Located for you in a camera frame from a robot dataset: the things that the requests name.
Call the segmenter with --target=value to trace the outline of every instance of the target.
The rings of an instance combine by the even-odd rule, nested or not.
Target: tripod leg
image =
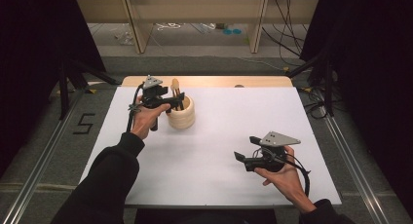
[[[308,68],[315,66],[317,63],[319,63],[319,56],[315,56],[313,58],[311,58],[309,61],[307,61],[306,63],[302,64],[301,66],[295,68],[293,71],[291,71],[287,77],[288,78],[292,78],[298,74],[300,74],[301,72],[307,70]]]
[[[87,66],[85,63],[81,62],[81,61],[77,61],[77,60],[70,60],[74,65],[76,65],[77,67],[80,67],[82,70],[91,73],[92,75],[94,75],[95,77],[99,78],[100,80],[110,84],[110,85],[121,85],[121,83],[115,79],[110,78],[109,76],[96,71],[95,69]]]
[[[325,67],[325,94],[324,94],[324,106],[327,113],[333,117],[333,103],[332,103],[332,95],[333,95],[333,63],[331,60],[327,61],[327,65]]]
[[[58,84],[60,87],[60,119],[62,120],[69,109],[69,91],[66,84],[65,64],[63,63],[58,74]]]

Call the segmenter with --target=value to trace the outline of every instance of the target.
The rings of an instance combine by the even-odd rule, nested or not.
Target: fingers
[[[294,163],[294,150],[291,147],[287,146],[287,145],[284,146],[284,149],[286,151],[286,154],[289,154],[289,155],[292,156],[292,157],[287,157],[287,159],[290,162]]]
[[[268,178],[268,176],[270,175],[270,172],[264,168],[255,168],[254,171],[264,178]]]
[[[265,181],[262,183],[262,185],[267,186],[268,184],[271,184],[272,182],[269,179],[265,179]]]
[[[158,116],[159,116],[159,115],[162,114],[162,112],[167,111],[169,109],[170,109],[170,104],[166,103],[166,104],[162,104],[162,105],[158,106],[154,110],[158,113]]]
[[[136,103],[139,103],[141,100],[142,100],[142,95],[139,95],[139,96],[136,98]]]

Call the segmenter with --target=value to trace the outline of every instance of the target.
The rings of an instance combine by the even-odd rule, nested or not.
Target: black cable
[[[95,25],[95,26],[93,26],[93,27],[90,27],[90,29],[92,29],[92,28],[94,28],[94,27],[96,27],[96,26],[98,26],[99,25],[99,28],[94,32],[94,33],[92,33],[92,36],[94,36],[97,32],[98,32],[98,30],[103,26],[103,23],[99,23],[99,24],[97,24],[97,25]]]
[[[136,89],[136,92],[134,92],[134,96],[133,96],[133,101],[131,103],[131,105],[136,105],[136,99],[137,99],[137,94],[139,93],[139,90],[143,88],[143,84],[139,85]],[[127,126],[127,132],[131,132],[131,123],[133,120],[133,115],[134,115],[134,110],[130,110],[130,117],[128,119],[128,126]]]
[[[323,92],[323,89],[320,89],[319,87],[314,87],[314,88],[312,88],[309,92],[306,92],[306,93],[308,93],[308,95],[309,95],[309,99],[312,100],[312,101],[314,101],[314,103],[310,103],[310,104],[304,105],[304,109],[310,108],[310,109],[306,110],[306,114],[310,114],[314,119],[322,119],[322,118],[325,118],[325,117],[327,116],[327,113],[324,113],[322,116],[316,116],[316,115],[314,114],[314,112],[315,112],[316,110],[320,109],[321,107],[323,107],[323,106],[325,105],[325,102],[324,102],[323,100],[321,100],[321,99],[314,93],[315,90],[320,90],[321,92]],[[332,102],[332,103],[342,102],[343,99],[341,98],[341,96],[338,96],[338,97],[339,97],[339,98],[337,98],[337,99],[331,100],[331,102]],[[343,111],[343,112],[347,112],[347,110],[337,108],[336,106],[333,106],[333,108],[334,108],[334,109],[337,109],[337,110],[340,110],[340,111]]]
[[[280,46],[284,47],[285,49],[287,49],[288,51],[292,52],[293,54],[295,54],[295,55],[297,55],[297,56],[300,56],[299,54],[297,54],[296,52],[294,52],[293,50],[291,50],[289,47],[287,47],[286,45],[284,45],[283,43],[277,41],[277,39],[275,39],[274,37],[272,37],[272,36],[270,35],[270,33],[268,33],[267,30],[265,30],[264,27],[262,27],[262,30],[265,32],[265,34],[267,34],[268,37],[270,37],[270,39],[271,39],[273,42],[279,44]]]
[[[100,23],[97,23],[96,25],[90,26],[89,29],[92,29],[92,28],[94,28],[94,27],[97,27],[97,26],[99,26],[99,25],[101,25],[101,24],[103,24],[103,23],[101,23],[101,22],[100,22]]]
[[[310,172],[306,171],[298,160],[297,160],[297,162],[300,164],[301,167],[296,165],[295,163],[292,163],[291,161],[289,161],[287,159],[284,159],[282,157],[279,157],[277,155],[275,155],[275,157],[277,157],[278,160],[280,160],[284,163],[287,163],[289,165],[292,165],[293,167],[298,168],[301,171],[301,173],[303,174],[303,177],[304,177],[304,184],[305,184],[304,185],[304,193],[308,197],[309,194],[310,194],[310,177],[309,177]]]
[[[277,7],[279,8],[280,13],[282,14],[282,20],[284,21],[284,30],[282,31],[282,34],[286,35],[286,34],[284,34],[284,31],[285,31],[285,27],[288,27],[288,30],[291,33],[292,38],[294,39],[294,44],[297,47],[297,50],[301,53],[302,48],[301,48],[300,44],[297,41],[297,37],[294,34],[294,30],[292,29],[291,13],[289,11],[290,10],[290,5],[291,5],[291,0],[286,0],[286,7],[287,7],[286,16],[284,16],[278,0],[276,0],[276,4],[277,4]]]
[[[273,24],[273,27],[274,27],[274,29],[276,29],[279,33],[281,33],[282,34],[282,32],[278,29],[278,28],[276,28],[276,26]],[[291,35],[288,35],[288,34],[284,34],[284,36],[286,36],[286,37],[290,37],[290,38],[295,38],[295,37],[293,37],[293,36],[291,36]],[[301,39],[301,38],[295,38],[296,40],[299,40],[299,41],[304,41],[304,39]]]
[[[300,65],[293,64],[293,63],[290,63],[290,62],[286,61],[286,60],[282,57],[282,48],[281,48],[281,47],[279,47],[279,56],[280,56],[280,58],[282,59],[282,61],[285,62],[285,63],[288,64],[288,65],[300,66]]]

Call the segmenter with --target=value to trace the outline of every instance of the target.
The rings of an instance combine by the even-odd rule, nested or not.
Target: black curtain
[[[356,1],[332,49],[338,85],[368,150],[413,218],[413,0]],[[319,5],[305,59],[324,45],[319,37],[333,27],[336,17],[327,13],[336,8],[333,0]]]
[[[35,128],[66,57],[104,66],[76,0],[0,0],[0,175]]]

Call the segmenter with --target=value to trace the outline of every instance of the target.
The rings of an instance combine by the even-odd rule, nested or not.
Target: wrist
[[[297,194],[289,200],[300,211],[300,213],[308,213],[316,209],[316,206],[310,201],[310,199],[304,193]]]
[[[131,130],[131,133],[136,135],[137,137],[139,137],[142,140],[145,138],[144,133],[143,133],[143,128],[135,127]]]

